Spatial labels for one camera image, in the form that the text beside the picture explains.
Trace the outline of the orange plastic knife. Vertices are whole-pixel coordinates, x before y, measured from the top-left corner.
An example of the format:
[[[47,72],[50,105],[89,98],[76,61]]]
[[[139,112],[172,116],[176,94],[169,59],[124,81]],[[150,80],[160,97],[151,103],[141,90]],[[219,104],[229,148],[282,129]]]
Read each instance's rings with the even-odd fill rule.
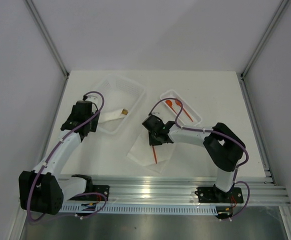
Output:
[[[158,159],[157,159],[155,146],[152,146],[152,152],[153,152],[153,157],[154,157],[155,164],[158,164]]]

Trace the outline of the white paper napkin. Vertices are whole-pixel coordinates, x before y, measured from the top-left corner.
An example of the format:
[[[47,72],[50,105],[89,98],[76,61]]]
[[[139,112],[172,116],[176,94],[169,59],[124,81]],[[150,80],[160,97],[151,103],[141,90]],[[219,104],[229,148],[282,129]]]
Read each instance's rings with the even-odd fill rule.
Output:
[[[173,155],[175,145],[168,143],[154,148],[157,164],[155,163],[152,146],[149,145],[148,131],[142,130],[126,156],[143,168],[161,174]]]

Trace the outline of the orange plastic spoon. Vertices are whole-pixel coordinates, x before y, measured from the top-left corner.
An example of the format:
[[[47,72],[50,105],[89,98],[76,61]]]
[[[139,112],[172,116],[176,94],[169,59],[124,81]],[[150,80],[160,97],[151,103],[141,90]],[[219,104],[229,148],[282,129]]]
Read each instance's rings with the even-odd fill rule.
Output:
[[[169,106],[169,108],[177,115],[178,113],[175,111],[175,109],[173,108],[173,103],[171,100],[166,100],[165,103]]]

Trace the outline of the orange plastic fork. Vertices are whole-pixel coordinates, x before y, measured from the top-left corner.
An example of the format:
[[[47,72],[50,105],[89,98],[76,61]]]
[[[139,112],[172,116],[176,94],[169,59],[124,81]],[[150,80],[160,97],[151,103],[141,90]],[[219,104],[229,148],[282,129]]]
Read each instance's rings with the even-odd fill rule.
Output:
[[[182,111],[187,115],[187,117],[193,122],[193,119],[189,115],[189,113],[183,108],[182,102],[178,99],[175,100],[176,105],[178,105],[180,108],[182,108]]]

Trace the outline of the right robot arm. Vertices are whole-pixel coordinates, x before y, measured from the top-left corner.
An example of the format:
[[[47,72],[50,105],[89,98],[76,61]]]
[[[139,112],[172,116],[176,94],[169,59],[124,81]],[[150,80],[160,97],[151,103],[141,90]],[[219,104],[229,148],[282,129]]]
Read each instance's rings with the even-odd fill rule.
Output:
[[[153,114],[142,125],[148,131],[151,146],[183,143],[205,148],[217,167],[214,197],[225,202],[232,196],[238,168],[249,160],[249,154],[242,140],[227,125],[219,122],[208,128],[181,126],[176,120],[164,123]]]

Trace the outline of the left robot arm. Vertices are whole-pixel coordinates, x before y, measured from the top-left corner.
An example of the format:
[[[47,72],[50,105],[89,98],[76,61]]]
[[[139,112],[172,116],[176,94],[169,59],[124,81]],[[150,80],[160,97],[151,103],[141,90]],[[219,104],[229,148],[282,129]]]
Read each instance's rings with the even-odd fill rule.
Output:
[[[52,151],[31,171],[18,178],[20,206],[23,210],[56,215],[63,202],[94,195],[92,178],[75,174],[64,183],[58,179],[73,151],[90,132],[95,132],[99,120],[98,107],[91,101],[79,100],[61,126],[58,142]]]

